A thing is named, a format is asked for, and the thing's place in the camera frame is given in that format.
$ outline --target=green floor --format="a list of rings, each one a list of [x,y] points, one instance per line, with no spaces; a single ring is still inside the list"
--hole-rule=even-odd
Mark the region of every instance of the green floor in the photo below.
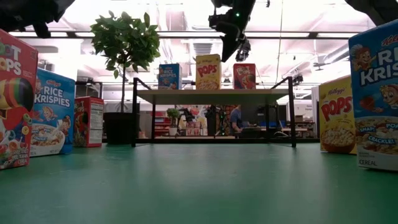
[[[0,223],[397,223],[398,174],[319,144],[76,149],[0,171]]]

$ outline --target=ceiling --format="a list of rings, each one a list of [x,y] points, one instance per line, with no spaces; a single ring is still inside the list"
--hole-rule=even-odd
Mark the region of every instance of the ceiling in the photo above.
[[[115,15],[126,11],[132,17],[142,17],[144,12],[151,16],[151,24],[159,25],[159,31],[206,31],[208,16],[213,13],[210,0],[76,0],[59,23],[49,24],[51,31],[88,32],[99,15],[108,16],[108,10]],[[265,0],[257,0],[247,32],[362,32],[374,27],[367,15],[357,12],[344,0],[271,0],[266,7]],[[24,40],[32,44],[32,39]],[[47,48],[42,47],[41,57],[48,61],[57,58],[57,53],[48,52],[50,42],[61,49],[68,40],[43,40]],[[113,74],[105,70],[105,58],[93,55],[91,40],[79,42],[80,51],[73,55],[78,66],[78,76],[93,77],[101,82],[120,82]],[[304,82],[317,83],[349,74],[349,62],[346,59],[347,40],[332,39],[251,39],[251,48],[247,63],[255,63],[258,70],[258,82],[275,83],[286,75],[302,74]],[[173,39],[161,39],[161,58],[155,61],[149,72],[136,74],[129,71],[128,77],[140,77],[145,82],[156,82],[157,67],[160,63],[181,63],[183,77],[195,80],[195,58],[198,54],[221,54],[220,39],[187,39],[174,36]],[[232,56],[222,64],[224,77],[232,74],[234,61]]]

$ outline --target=black plant pot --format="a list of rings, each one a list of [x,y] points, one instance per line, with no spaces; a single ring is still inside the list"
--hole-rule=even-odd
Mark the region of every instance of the black plant pot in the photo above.
[[[104,113],[106,139],[108,144],[130,144],[134,121],[131,113]]]

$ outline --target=man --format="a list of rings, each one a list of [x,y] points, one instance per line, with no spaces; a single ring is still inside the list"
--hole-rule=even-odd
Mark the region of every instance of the man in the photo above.
[[[242,121],[241,105],[238,105],[234,110],[232,110],[231,117],[229,118],[229,124],[231,134],[240,133],[242,132],[242,129],[246,127],[253,127],[253,125],[249,124],[249,122]]]

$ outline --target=blue cereal box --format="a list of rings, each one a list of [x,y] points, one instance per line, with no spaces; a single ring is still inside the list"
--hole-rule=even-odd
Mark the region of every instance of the blue cereal box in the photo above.
[[[159,65],[160,90],[181,90],[182,74],[180,64]]]
[[[72,151],[75,81],[38,69],[30,156]]]
[[[398,21],[349,40],[361,167],[398,170]]]

